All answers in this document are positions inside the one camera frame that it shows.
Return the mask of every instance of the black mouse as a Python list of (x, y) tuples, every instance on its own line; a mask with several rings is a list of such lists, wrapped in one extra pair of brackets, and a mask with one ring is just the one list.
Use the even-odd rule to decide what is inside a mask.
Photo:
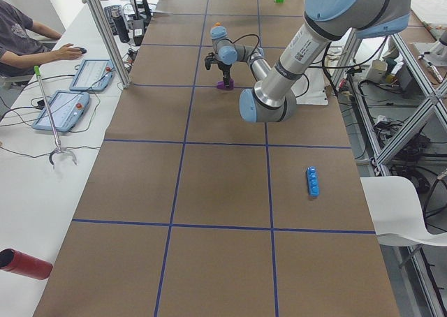
[(79, 47), (79, 46), (76, 46), (76, 47), (73, 47), (73, 48), (79, 48), (79, 50), (80, 50), (81, 53), (83, 53), (83, 54), (87, 53), (87, 50), (86, 50), (85, 48), (82, 48), (82, 47)]

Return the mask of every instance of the red cylinder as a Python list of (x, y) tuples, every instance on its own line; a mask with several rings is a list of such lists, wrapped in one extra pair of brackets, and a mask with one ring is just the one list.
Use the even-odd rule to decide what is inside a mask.
[(44, 280), (49, 277), (53, 265), (28, 254), (5, 249), (0, 252), (0, 270)]

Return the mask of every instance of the purple base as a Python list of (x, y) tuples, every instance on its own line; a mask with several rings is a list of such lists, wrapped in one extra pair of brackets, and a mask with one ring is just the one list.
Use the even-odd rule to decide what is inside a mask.
[(235, 87), (235, 81), (233, 81), (232, 78), (230, 79), (230, 87), (229, 88), (225, 87), (224, 81), (217, 82), (217, 86), (216, 86), (217, 89), (223, 89), (223, 90), (233, 90), (234, 87)]

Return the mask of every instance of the blue device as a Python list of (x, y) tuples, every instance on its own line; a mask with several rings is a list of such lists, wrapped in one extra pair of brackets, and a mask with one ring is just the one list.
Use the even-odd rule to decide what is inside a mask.
[[(89, 102), (90, 95), (87, 92), (56, 91), (48, 102), (56, 129), (60, 132), (71, 130), (83, 115)], [(31, 127), (42, 131), (52, 130), (46, 108), (43, 108)]]
[(314, 166), (308, 167), (306, 170), (307, 187), (309, 189), (310, 196), (320, 195), (320, 186), (318, 185), (318, 175), (316, 174), (316, 168)]
[(103, 91), (112, 79), (109, 59), (84, 59), (70, 84), (71, 91)]

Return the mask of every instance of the person's hand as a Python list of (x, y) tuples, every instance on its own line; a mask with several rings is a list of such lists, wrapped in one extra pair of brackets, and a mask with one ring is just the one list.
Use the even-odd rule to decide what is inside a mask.
[(57, 58), (59, 60), (74, 60), (82, 55), (82, 52), (79, 48), (72, 48), (72, 43), (66, 43), (58, 50), (55, 51)]

